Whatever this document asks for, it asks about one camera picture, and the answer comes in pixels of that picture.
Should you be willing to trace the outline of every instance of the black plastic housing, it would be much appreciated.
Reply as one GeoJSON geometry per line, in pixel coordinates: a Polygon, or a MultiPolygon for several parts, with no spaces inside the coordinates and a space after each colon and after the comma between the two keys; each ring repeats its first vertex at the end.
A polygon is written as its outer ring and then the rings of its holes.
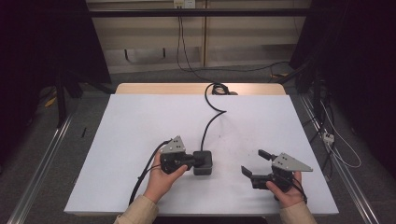
{"type": "Polygon", "coordinates": [[[198,161],[194,165],[194,175],[211,175],[212,174],[212,152],[210,151],[194,151],[193,157],[198,161]]]}

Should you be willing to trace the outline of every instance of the wire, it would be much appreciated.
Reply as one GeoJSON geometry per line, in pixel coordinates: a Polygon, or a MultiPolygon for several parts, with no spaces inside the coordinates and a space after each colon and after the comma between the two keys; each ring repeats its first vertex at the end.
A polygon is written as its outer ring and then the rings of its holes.
{"type": "MultiPolygon", "coordinates": [[[[324,106],[324,104],[320,101],[321,105],[324,108],[324,112],[326,113],[327,118],[329,119],[330,124],[332,125],[332,121],[330,120],[329,114],[327,113],[326,107],[324,106]]],[[[359,164],[358,165],[351,165],[349,163],[347,163],[346,161],[344,161],[341,156],[338,153],[335,153],[334,150],[332,149],[332,147],[329,145],[329,143],[327,143],[327,146],[329,147],[329,150],[332,151],[332,153],[334,153],[334,156],[340,160],[343,164],[352,167],[352,168],[359,168],[361,167],[361,158],[359,157],[358,153],[356,153],[355,149],[353,149],[353,147],[341,136],[341,134],[339,132],[337,132],[337,130],[335,129],[335,127],[332,125],[332,128],[334,129],[335,133],[337,133],[337,135],[349,146],[349,148],[352,150],[352,152],[356,155],[356,157],[359,160],[359,164]]]]}
{"type": "Polygon", "coordinates": [[[192,69],[191,65],[190,65],[190,61],[189,58],[187,57],[187,51],[186,51],[186,43],[184,40],[184,27],[183,27],[183,19],[181,17],[178,17],[178,41],[177,41],[177,66],[180,68],[180,70],[185,71],[185,72],[192,72],[194,73],[194,75],[202,80],[205,81],[209,81],[209,82],[215,82],[209,78],[204,78],[201,76],[198,76],[198,74],[196,74],[196,72],[198,71],[228,71],[228,72],[254,72],[254,71],[260,71],[266,68],[270,68],[272,69],[272,67],[274,65],[280,64],[280,63],[289,63],[289,62],[278,62],[278,63],[272,63],[270,65],[266,65],[264,67],[260,67],[260,68],[253,68],[253,69],[246,69],[246,70],[238,70],[238,69],[227,69],[227,68],[197,68],[197,69],[192,69]],[[185,69],[183,67],[181,67],[180,62],[178,60],[178,53],[179,53],[179,49],[180,49],[180,38],[183,42],[183,49],[184,49],[184,55],[187,61],[187,65],[189,67],[189,69],[185,69]]]}
{"type": "Polygon", "coordinates": [[[305,203],[308,203],[308,198],[306,197],[305,193],[304,193],[304,189],[303,189],[303,185],[300,183],[300,181],[298,181],[295,177],[293,178],[293,180],[295,180],[300,187],[298,187],[297,185],[295,185],[293,182],[289,181],[287,178],[281,176],[281,175],[274,175],[280,179],[282,179],[283,181],[287,182],[288,184],[290,184],[292,187],[294,187],[295,189],[297,189],[302,195],[303,195],[303,199],[305,203]]]}
{"type": "Polygon", "coordinates": [[[156,149],[154,150],[154,152],[152,153],[151,157],[150,157],[149,160],[148,160],[148,163],[147,163],[145,169],[143,170],[142,174],[137,178],[137,182],[136,182],[136,184],[134,185],[134,190],[132,191],[131,198],[130,198],[130,200],[129,200],[129,204],[131,204],[131,203],[134,201],[134,197],[136,196],[137,190],[139,189],[140,184],[142,184],[143,180],[145,179],[146,174],[147,174],[152,168],[158,166],[158,165],[155,165],[155,166],[149,168],[149,165],[151,164],[151,161],[152,161],[152,159],[154,158],[155,154],[157,154],[158,150],[159,150],[162,146],[168,144],[171,140],[162,142],[159,146],[157,146],[157,148],[156,148],[156,149]]]}
{"type": "Polygon", "coordinates": [[[205,99],[206,99],[206,102],[210,105],[210,107],[212,107],[212,109],[218,111],[219,113],[218,113],[215,117],[213,117],[213,119],[211,119],[211,120],[206,124],[205,131],[204,131],[204,135],[203,135],[202,141],[201,141],[201,151],[204,150],[204,141],[205,141],[205,137],[206,137],[206,133],[207,133],[207,129],[209,128],[209,125],[210,125],[210,124],[212,123],[212,121],[215,120],[218,116],[220,116],[220,115],[222,115],[222,114],[224,114],[224,113],[227,112],[226,110],[220,110],[220,109],[215,108],[212,104],[210,104],[209,100],[207,99],[207,90],[208,90],[211,86],[215,86],[215,85],[220,85],[220,86],[224,86],[224,87],[225,87],[225,85],[223,85],[223,84],[221,84],[221,83],[211,83],[211,84],[209,84],[209,85],[206,87],[206,89],[205,89],[205,99]]]}
{"type": "Polygon", "coordinates": [[[196,73],[196,71],[194,71],[194,70],[191,68],[191,65],[190,65],[190,62],[189,62],[189,57],[187,57],[186,43],[185,43],[185,41],[184,41],[183,19],[182,19],[181,17],[178,17],[177,65],[178,65],[178,67],[180,68],[180,70],[185,71],[185,72],[192,72],[196,77],[198,77],[198,78],[200,78],[200,79],[202,79],[202,80],[205,80],[205,81],[208,81],[208,82],[215,82],[215,81],[213,81],[213,80],[211,80],[211,79],[209,79],[209,78],[205,78],[205,77],[199,76],[199,75],[196,73]],[[178,51],[179,51],[179,48],[180,48],[180,37],[181,37],[182,42],[183,42],[184,56],[185,56],[185,58],[186,58],[187,65],[189,66],[190,70],[187,70],[187,69],[182,68],[181,65],[180,65],[180,63],[179,63],[179,61],[178,61],[178,51]]]}
{"type": "Polygon", "coordinates": [[[155,165],[155,166],[151,166],[151,168],[149,168],[148,171],[151,171],[152,169],[154,169],[154,168],[156,168],[156,167],[159,167],[159,166],[161,166],[161,165],[158,164],[158,165],[155,165]]]}

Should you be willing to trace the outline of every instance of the white table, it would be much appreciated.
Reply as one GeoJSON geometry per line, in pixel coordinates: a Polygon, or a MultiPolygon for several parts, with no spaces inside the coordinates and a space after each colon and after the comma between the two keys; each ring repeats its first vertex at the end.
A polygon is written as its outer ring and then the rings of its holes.
{"type": "MultiPolygon", "coordinates": [[[[253,189],[241,174],[241,165],[255,175],[271,173],[271,162],[258,156],[258,149],[286,152],[311,166],[314,172],[303,173],[309,209],[314,215],[338,213],[288,95],[209,96],[209,101],[228,111],[212,122],[205,139],[204,150],[213,156],[212,175],[184,174],[158,203],[160,216],[278,213],[274,195],[253,189]]],[[[199,150],[205,126],[216,113],[202,94],[112,95],[64,211],[79,216],[122,213],[152,151],[177,135],[187,153],[199,150]]]]}

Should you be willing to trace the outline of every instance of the sleeve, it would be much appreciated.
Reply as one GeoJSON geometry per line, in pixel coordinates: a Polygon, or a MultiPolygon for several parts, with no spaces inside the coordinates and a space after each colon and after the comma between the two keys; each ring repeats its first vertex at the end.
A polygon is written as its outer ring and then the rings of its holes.
{"type": "Polygon", "coordinates": [[[314,217],[305,202],[280,209],[280,219],[283,224],[316,224],[314,217]]]}
{"type": "Polygon", "coordinates": [[[114,224],[151,224],[157,214],[158,206],[145,196],[139,195],[121,216],[117,216],[114,224]]]}

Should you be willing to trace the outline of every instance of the person's hand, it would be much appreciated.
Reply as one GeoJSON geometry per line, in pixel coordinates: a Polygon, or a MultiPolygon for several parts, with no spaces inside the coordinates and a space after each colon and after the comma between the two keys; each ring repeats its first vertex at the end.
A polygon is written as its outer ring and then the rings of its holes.
{"type": "Polygon", "coordinates": [[[155,167],[150,170],[148,186],[143,194],[154,203],[157,203],[161,197],[169,191],[173,183],[175,183],[188,168],[187,165],[183,165],[172,174],[168,175],[161,169],[160,156],[161,153],[158,152],[154,157],[154,163],[152,163],[151,167],[155,167]]]}
{"type": "MultiPolygon", "coordinates": [[[[295,172],[294,178],[297,179],[300,183],[302,183],[301,182],[301,180],[302,180],[301,172],[295,172]]],[[[293,180],[293,183],[297,187],[300,187],[300,184],[297,181],[293,180]]],[[[280,206],[282,208],[290,207],[290,206],[300,203],[304,200],[301,192],[298,191],[297,189],[295,189],[294,187],[291,187],[291,189],[288,192],[283,192],[280,188],[277,187],[277,185],[275,185],[271,181],[267,181],[265,185],[279,199],[280,206]]]]}

